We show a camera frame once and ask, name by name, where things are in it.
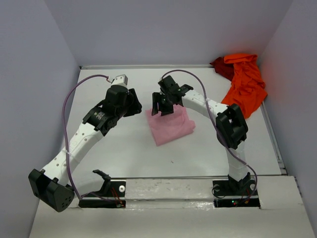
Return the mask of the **pink t shirt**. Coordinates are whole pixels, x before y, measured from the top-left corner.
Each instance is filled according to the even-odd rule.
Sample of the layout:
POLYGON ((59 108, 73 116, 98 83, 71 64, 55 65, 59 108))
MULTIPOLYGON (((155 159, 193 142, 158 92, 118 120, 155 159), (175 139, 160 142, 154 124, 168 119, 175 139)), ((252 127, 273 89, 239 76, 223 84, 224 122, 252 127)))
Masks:
POLYGON ((162 116, 152 115, 152 110, 146 110, 146 118, 156 146, 161 146, 173 140, 194 132, 195 122, 190 120, 185 107, 173 106, 174 113, 162 116))

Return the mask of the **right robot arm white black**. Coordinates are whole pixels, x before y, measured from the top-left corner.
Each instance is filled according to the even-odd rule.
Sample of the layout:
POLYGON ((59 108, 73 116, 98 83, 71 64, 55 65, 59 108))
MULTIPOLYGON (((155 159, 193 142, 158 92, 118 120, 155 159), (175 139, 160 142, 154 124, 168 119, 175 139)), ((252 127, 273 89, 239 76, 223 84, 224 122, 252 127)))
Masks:
POLYGON ((162 78, 158 85, 160 92, 152 94, 152 115, 170 115, 174 113, 173 107, 180 105, 211 119, 218 141, 226 148, 229 165, 228 189, 233 194, 244 191, 251 175, 244 152, 248 126, 240 107, 237 104, 226 105, 211 100, 187 84, 179 86, 171 76, 162 78))

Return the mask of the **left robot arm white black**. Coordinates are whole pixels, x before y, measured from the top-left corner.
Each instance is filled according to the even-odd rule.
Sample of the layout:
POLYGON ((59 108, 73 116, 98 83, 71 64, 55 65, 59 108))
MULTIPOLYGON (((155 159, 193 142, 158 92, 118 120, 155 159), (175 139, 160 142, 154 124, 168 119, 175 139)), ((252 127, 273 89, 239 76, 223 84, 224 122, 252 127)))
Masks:
POLYGON ((135 89, 111 86, 104 100, 94 106, 69 143, 41 170, 33 169, 28 175, 33 194, 57 212, 64 211, 75 195, 104 196, 111 192, 111 178, 100 170, 93 170, 92 180, 75 185, 69 175, 86 154, 117 125, 122 117, 142 111, 135 89))

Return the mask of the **dark red t shirt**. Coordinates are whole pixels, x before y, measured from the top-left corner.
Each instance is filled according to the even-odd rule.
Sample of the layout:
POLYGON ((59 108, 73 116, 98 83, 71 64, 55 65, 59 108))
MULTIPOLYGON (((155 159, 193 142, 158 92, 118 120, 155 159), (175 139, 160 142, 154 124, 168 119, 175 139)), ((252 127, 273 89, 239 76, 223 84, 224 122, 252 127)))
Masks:
POLYGON ((214 61, 210 62, 210 65, 214 68, 215 72, 222 77, 232 81, 234 77, 234 66, 233 64, 226 64, 224 57, 218 57, 214 61))

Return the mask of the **orange t shirt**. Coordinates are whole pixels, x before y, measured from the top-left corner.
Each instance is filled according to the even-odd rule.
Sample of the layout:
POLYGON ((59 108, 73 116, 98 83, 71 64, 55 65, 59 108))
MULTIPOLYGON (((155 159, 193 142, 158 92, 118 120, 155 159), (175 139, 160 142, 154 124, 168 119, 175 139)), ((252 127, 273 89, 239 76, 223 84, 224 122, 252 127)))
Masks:
POLYGON ((224 57, 225 64, 233 65, 234 75, 222 103, 237 104, 245 119, 260 107, 267 96, 257 60, 256 54, 239 53, 224 57))

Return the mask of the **metal rail table back edge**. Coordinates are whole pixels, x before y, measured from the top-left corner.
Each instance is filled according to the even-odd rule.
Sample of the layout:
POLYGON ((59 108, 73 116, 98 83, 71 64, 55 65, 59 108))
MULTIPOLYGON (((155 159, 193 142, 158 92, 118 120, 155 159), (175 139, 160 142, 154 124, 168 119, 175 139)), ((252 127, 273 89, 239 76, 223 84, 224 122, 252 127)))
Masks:
POLYGON ((106 69, 183 69, 183 68, 211 68, 210 64, 139 64, 139 65, 82 65, 81 70, 106 70, 106 69))

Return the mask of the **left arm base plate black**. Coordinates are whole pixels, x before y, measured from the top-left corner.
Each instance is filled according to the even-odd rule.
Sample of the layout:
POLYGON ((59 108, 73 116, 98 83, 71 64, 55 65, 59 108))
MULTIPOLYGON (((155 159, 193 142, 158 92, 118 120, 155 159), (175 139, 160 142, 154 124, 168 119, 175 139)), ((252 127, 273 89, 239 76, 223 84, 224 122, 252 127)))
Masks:
POLYGON ((79 201, 80 208, 121 209, 126 207, 126 181, 111 180, 110 185, 103 185, 99 191, 84 195, 79 201))

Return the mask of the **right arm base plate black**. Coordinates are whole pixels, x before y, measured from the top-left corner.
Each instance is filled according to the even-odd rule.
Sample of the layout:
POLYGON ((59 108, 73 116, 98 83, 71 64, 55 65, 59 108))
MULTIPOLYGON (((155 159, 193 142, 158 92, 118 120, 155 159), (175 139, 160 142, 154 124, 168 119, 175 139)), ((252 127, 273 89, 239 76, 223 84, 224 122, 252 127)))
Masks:
POLYGON ((214 180, 211 192, 214 196, 215 208, 258 207, 260 200, 258 191, 254 191, 255 181, 252 179, 239 191, 233 191, 227 180, 214 180))

